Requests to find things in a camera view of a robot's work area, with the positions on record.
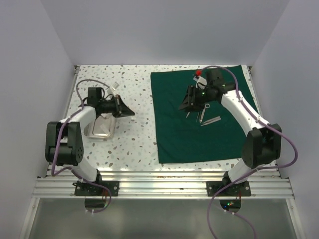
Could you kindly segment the steel scissors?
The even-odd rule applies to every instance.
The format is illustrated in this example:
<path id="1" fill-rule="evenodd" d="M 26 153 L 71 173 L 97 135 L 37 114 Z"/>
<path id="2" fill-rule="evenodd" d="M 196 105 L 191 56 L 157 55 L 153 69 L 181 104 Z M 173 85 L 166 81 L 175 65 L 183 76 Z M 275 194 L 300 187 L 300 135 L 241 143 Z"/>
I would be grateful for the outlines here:
<path id="1" fill-rule="evenodd" d="M 197 120 L 196 120 L 197 122 L 202 123 L 204 115 L 205 115 L 205 111 L 208 108 L 210 108 L 210 104 L 205 104 L 204 109 L 198 113 Z"/>

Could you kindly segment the white gauze strip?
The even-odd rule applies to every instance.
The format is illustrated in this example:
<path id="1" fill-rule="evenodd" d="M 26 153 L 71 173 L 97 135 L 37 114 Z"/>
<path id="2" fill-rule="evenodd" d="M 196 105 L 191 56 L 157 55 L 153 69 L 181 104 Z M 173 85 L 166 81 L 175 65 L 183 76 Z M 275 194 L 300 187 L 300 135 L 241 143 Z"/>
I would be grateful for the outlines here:
<path id="1" fill-rule="evenodd" d="M 104 133 L 108 133 L 108 132 L 109 132 L 108 127 L 107 127 L 104 123 L 100 124 L 100 129 L 101 129 Z"/>

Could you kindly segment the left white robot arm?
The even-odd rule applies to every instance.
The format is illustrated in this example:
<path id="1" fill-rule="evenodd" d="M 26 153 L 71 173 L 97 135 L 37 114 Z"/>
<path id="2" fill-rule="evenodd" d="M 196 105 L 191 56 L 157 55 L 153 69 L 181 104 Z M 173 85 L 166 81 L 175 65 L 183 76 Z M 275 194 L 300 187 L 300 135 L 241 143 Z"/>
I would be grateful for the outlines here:
<path id="1" fill-rule="evenodd" d="M 84 159 L 82 134 L 87 125 L 102 114 L 115 118 L 134 116 L 120 95 L 108 94 L 101 87 L 89 87 L 86 102 L 78 110 L 60 121 L 51 121 L 46 127 L 45 159 L 51 164 L 51 176 L 70 170 L 86 190 L 96 196 L 102 193 L 104 184 L 99 170 Z"/>

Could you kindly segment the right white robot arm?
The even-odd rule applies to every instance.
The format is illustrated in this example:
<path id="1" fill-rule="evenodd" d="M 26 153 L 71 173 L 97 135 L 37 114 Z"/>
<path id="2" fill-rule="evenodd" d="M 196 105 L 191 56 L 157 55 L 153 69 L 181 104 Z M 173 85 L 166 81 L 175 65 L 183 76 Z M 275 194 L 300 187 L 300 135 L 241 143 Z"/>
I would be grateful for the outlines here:
<path id="1" fill-rule="evenodd" d="M 240 183 L 259 166 L 270 164 L 281 153 L 281 128 L 263 119 L 246 101 L 238 81 L 226 82 L 219 69 L 211 69 L 203 77 L 202 70 L 194 74 L 195 84 L 189 85 L 179 106 L 185 112 L 204 113 L 210 102 L 218 102 L 241 126 L 246 139 L 238 163 L 223 176 L 222 190 L 234 195 Z"/>

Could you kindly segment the steel tweezers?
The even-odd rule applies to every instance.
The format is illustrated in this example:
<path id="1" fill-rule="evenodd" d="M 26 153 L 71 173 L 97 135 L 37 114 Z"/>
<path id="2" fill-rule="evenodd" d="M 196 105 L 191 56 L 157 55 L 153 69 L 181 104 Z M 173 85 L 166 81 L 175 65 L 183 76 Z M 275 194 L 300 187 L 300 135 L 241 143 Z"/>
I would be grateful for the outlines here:
<path id="1" fill-rule="evenodd" d="M 205 126 L 205 125 L 208 125 L 208 124 L 211 124 L 211 123 L 220 121 L 220 120 L 221 120 L 221 117 L 215 117 L 215 118 L 212 118 L 212 119 L 209 119 L 209 120 L 203 122 L 203 123 L 201 124 L 201 126 Z"/>

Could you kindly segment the stainless steel tray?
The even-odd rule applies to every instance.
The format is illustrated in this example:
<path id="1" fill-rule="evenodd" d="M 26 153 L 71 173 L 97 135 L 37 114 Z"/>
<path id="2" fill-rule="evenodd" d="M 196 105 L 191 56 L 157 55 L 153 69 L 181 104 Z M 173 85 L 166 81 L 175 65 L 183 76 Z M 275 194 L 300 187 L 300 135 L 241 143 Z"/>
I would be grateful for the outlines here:
<path id="1" fill-rule="evenodd" d="M 88 138 L 108 139 L 114 135 L 116 118 L 111 114 L 101 114 L 84 129 Z"/>

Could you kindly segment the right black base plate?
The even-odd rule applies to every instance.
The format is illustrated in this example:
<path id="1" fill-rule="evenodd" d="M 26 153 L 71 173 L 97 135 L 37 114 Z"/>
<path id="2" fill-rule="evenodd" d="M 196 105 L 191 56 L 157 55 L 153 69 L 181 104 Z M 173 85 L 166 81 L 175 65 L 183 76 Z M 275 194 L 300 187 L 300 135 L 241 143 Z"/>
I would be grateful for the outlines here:
<path id="1" fill-rule="evenodd" d="M 206 190 L 207 195 L 209 197 L 212 197 L 218 190 L 222 189 L 224 187 L 222 181 L 207 181 L 206 182 Z M 220 192 L 217 196 L 221 197 L 236 197 L 236 196 L 242 196 L 242 197 L 249 197 L 251 196 L 251 189 L 249 182 L 243 182 L 240 184 L 234 184 L 222 192 Z"/>

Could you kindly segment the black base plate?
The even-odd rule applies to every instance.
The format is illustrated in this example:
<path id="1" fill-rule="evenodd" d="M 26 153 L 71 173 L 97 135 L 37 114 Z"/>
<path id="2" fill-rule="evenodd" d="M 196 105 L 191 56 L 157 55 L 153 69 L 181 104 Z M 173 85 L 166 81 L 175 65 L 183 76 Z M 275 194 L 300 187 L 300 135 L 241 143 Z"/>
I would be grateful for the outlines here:
<path id="1" fill-rule="evenodd" d="M 82 183 L 80 181 L 72 183 L 75 187 L 75 196 L 102 196 L 105 195 L 106 190 L 104 188 L 93 186 L 88 183 Z M 119 181 L 102 181 L 101 185 L 110 190 L 111 196 L 117 196 L 120 188 Z"/>
<path id="2" fill-rule="evenodd" d="M 207 181 L 206 182 L 206 190 L 207 195 L 209 197 L 212 197 L 218 190 L 222 189 L 224 187 L 222 181 Z M 242 196 L 242 197 L 249 197 L 251 196 L 251 189 L 249 182 L 243 182 L 240 184 L 234 184 L 222 192 L 220 192 L 217 196 L 221 197 L 236 197 L 236 196 Z"/>

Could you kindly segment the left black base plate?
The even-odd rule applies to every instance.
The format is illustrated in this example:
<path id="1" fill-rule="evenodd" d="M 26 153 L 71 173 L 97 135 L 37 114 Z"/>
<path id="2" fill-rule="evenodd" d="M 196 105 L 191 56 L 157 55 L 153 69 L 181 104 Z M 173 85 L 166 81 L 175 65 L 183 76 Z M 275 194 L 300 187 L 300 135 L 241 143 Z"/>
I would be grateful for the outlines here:
<path id="1" fill-rule="evenodd" d="M 88 183 L 82 183 L 80 181 L 72 183 L 75 187 L 75 196 L 102 196 L 105 195 L 106 190 L 104 188 L 93 186 Z M 120 188 L 119 181 L 102 181 L 101 185 L 110 190 L 111 196 L 117 196 Z"/>

